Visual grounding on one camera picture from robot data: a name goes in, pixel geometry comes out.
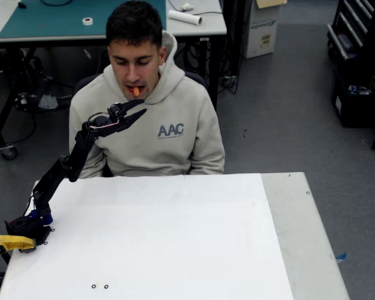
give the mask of chair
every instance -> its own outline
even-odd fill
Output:
[[[74,92],[72,94],[72,96],[74,96],[80,89],[84,88],[85,86],[87,86],[89,83],[91,83],[93,80],[95,80],[96,77],[98,77],[100,74],[95,74],[95,75],[92,75],[92,76],[89,76],[87,78],[84,78],[82,80],[80,80],[75,88],[74,88]],[[199,74],[196,74],[196,73],[192,73],[192,72],[185,72],[185,75],[186,77],[196,81],[197,83],[201,84],[202,86],[204,86],[208,92],[208,84],[207,82],[204,80],[203,77],[201,77]]]

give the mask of cardboard box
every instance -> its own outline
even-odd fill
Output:
[[[244,58],[274,52],[276,29],[278,26],[279,6],[287,0],[255,0],[247,1],[251,7],[246,30],[243,36]]]

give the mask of caster wheel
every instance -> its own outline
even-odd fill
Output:
[[[16,158],[18,155],[18,151],[17,151],[17,148],[15,147],[11,147],[11,148],[8,148],[8,149],[5,149],[2,153],[1,153],[1,156],[7,160],[7,161],[10,161],[14,158]]]
[[[228,89],[230,89],[231,87],[235,85],[235,81],[232,80],[231,78],[224,78],[223,83],[224,83],[224,87]]]

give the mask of gray carpet floor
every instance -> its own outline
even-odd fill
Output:
[[[236,95],[219,95],[218,116],[227,173],[306,173],[352,300],[375,299],[375,151],[372,129],[341,126],[329,101],[333,63],[327,22],[334,1],[293,1],[281,8],[275,53],[244,60]],[[97,48],[87,48],[96,53]],[[75,84],[94,74],[97,61],[80,47],[40,49],[48,74]],[[45,93],[69,94],[50,85]],[[0,76],[0,105],[8,95]],[[15,111],[4,135],[27,134],[33,123]],[[33,182],[68,150],[68,112],[37,115],[37,130],[17,145],[19,157],[0,156],[0,234],[3,220],[19,216]],[[0,258],[0,271],[5,264]]]

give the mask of paper roll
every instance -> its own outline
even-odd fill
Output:
[[[200,16],[193,16],[192,14],[187,14],[185,12],[180,11],[169,11],[168,18],[180,20],[195,25],[201,25],[202,22],[202,18]]]
[[[82,19],[82,24],[88,26],[88,25],[93,25],[93,18],[91,17],[85,17]]]

